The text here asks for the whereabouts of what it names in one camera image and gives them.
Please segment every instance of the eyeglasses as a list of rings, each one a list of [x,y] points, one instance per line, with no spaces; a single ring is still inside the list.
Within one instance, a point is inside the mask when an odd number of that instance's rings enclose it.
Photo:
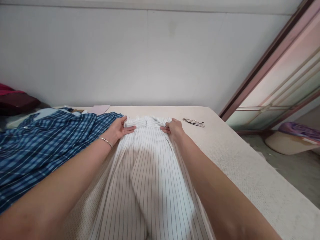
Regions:
[[[183,120],[186,121],[187,123],[190,123],[190,124],[195,125],[195,126],[198,126],[198,127],[205,127],[205,125],[203,124],[203,122],[202,122],[202,123],[199,123],[199,122],[197,122],[197,121],[195,121],[195,120],[190,120],[190,119],[187,119],[187,118],[184,118]]]

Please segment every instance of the floor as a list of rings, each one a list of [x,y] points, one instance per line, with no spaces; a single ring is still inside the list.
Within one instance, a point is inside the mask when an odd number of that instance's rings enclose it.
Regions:
[[[241,136],[288,182],[320,209],[320,156],[312,151],[282,155],[265,145],[259,135]]]

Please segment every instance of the plaid fabric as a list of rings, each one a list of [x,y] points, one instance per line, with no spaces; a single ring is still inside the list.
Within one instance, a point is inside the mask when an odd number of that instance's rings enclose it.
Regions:
[[[123,115],[57,111],[33,121],[35,116],[0,133],[0,214]]]

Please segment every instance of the white bedspread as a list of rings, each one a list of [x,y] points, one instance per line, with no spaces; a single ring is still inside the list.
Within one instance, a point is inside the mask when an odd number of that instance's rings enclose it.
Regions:
[[[283,239],[319,239],[320,210],[286,181],[211,109],[206,107],[110,107],[130,117],[189,118],[185,132],[260,210]],[[109,158],[69,214],[59,239],[87,239],[110,171]]]

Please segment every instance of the purple bag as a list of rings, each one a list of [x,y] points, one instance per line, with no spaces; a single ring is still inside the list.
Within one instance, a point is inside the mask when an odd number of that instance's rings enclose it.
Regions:
[[[320,145],[320,131],[294,122],[285,122],[278,129],[279,132],[294,136],[304,137],[317,142]]]

